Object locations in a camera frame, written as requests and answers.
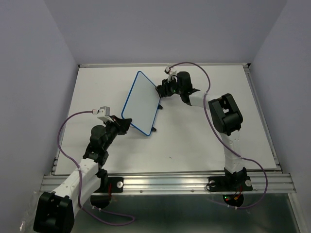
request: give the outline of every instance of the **blue trim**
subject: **blue trim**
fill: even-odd
[[[156,87],[156,85],[155,85],[143,72],[138,71],[137,74],[136,74],[136,77],[135,77],[135,79],[134,79],[134,82],[133,82],[133,84],[132,84],[130,93],[128,93],[128,96],[127,96],[127,99],[126,99],[126,101],[125,101],[123,110],[122,110],[122,112],[121,112],[121,117],[122,117],[123,119],[125,119],[124,116],[123,116],[123,112],[124,112],[124,110],[125,110],[125,107],[126,107],[126,104],[127,104],[127,102],[128,102],[128,99],[130,98],[130,95],[131,95],[131,93],[132,93],[134,84],[135,84],[135,82],[136,82],[136,79],[137,79],[137,76],[138,76],[139,73],[142,73],[143,76],[145,76],[145,77]],[[137,127],[136,127],[135,125],[133,125],[132,123],[131,123],[131,125],[132,125],[135,129],[137,129],[137,130],[139,130],[140,132],[142,132],[144,135],[150,136],[150,135],[151,135],[151,131],[152,131],[152,127],[154,126],[154,123],[155,123],[155,120],[156,120],[157,111],[158,111],[158,109],[156,109],[155,118],[154,118],[154,121],[152,122],[152,126],[151,126],[151,129],[150,129],[150,133],[149,133],[149,134],[146,134],[145,132],[143,132],[141,129],[137,128]]]

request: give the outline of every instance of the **gray wall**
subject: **gray wall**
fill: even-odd
[[[289,0],[251,66],[282,168],[311,229],[311,1]]]
[[[77,65],[42,0],[0,0],[0,226],[19,231],[52,167]]]
[[[45,0],[79,64],[251,62],[285,0]]]

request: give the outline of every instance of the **white table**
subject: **white table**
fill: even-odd
[[[137,71],[141,70],[156,85],[167,78],[165,67],[81,68],[78,73],[69,115],[101,106],[110,106],[110,114],[121,111]],[[210,76],[214,95],[233,95],[242,115],[241,152],[257,160],[265,169],[276,168],[259,113],[242,65],[204,66]],[[191,75],[194,88],[206,90],[207,79],[197,67],[179,66]],[[224,148],[209,128],[203,108],[184,104],[178,95],[162,99],[154,127],[147,137],[134,128],[117,136],[109,147],[104,165],[108,173],[185,172],[223,170]],[[101,122],[92,114],[79,115],[66,125],[62,147],[80,161],[89,143],[90,130]],[[247,169],[259,169],[246,162]],[[70,174],[74,164],[59,155],[55,174]]]

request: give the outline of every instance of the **gray floor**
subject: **gray floor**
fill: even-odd
[[[136,221],[124,227],[99,223],[80,211],[72,233],[297,233],[287,194],[269,194],[256,207],[232,210],[208,201],[221,196],[115,196],[107,210],[132,214]],[[259,195],[245,196],[245,205]],[[98,213],[106,221],[123,217]]]

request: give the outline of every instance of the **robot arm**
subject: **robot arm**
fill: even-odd
[[[204,107],[204,95],[192,87],[190,74],[167,69],[168,79],[162,81],[156,90],[159,96],[169,97],[173,94],[180,95],[182,101],[190,106]],[[220,134],[222,141],[230,149],[240,154],[239,138],[242,114],[231,94],[213,96],[207,94],[206,108],[210,110],[213,125]],[[211,192],[236,191],[242,187],[243,191],[252,191],[250,178],[247,176],[243,160],[224,147],[225,150],[225,176],[209,177],[207,189]]]
[[[83,159],[68,178],[51,193],[44,192],[38,201],[34,231],[39,233],[69,233],[81,206],[98,189],[108,183],[107,171],[102,167],[108,158],[107,149],[117,135],[127,133],[132,119],[109,115],[109,107],[93,111],[105,124],[91,130],[90,143]]]

